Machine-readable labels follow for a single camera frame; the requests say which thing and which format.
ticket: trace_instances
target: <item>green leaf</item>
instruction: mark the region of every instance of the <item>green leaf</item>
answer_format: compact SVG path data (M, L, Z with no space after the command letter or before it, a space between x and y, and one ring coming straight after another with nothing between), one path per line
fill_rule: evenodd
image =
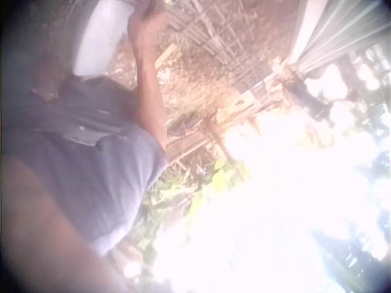
M216 163L214 163L214 169L219 170L225 165L225 162L223 159L218 159Z
M225 182L225 172L223 170L218 171L212 177L212 186L214 191L220 193L227 189L227 183Z

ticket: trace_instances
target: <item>person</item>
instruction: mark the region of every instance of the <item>person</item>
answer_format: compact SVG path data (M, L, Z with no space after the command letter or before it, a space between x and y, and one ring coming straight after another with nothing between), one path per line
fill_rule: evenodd
M105 78L69 79L49 103L23 91L31 77L19 64L2 64L2 256L28 292L128 292L102 256L167 164L155 68L165 26L162 0L137 3L137 104Z

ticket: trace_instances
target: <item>hand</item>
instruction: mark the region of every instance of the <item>hand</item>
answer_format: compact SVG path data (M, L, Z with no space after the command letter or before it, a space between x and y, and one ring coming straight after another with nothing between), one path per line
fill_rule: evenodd
M139 0L128 23L128 35L137 57L153 55L156 58L158 35L167 26L163 0Z

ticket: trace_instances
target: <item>man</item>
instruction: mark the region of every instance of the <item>man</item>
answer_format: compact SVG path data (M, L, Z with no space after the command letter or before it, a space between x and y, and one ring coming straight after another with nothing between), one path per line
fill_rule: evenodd
M11 103L2 107L2 255L28 291L126 292L98 255L127 234L144 192L166 165L155 69L165 25L161 0L139 1L130 18L135 116L123 100L131 94L102 79L68 81L60 101L49 104L36 91L20 99L21 86L4 83L2 100Z

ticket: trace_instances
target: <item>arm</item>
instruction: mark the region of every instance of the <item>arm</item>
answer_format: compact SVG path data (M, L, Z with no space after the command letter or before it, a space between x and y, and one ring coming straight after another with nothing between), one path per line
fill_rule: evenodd
M3 158L1 179L2 255L28 292L129 292L30 169Z
M159 89L156 61L158 34L166 26L162 0L139 1L132 14L128 34L137 63L139 94L138 124L166 149L166 113Z

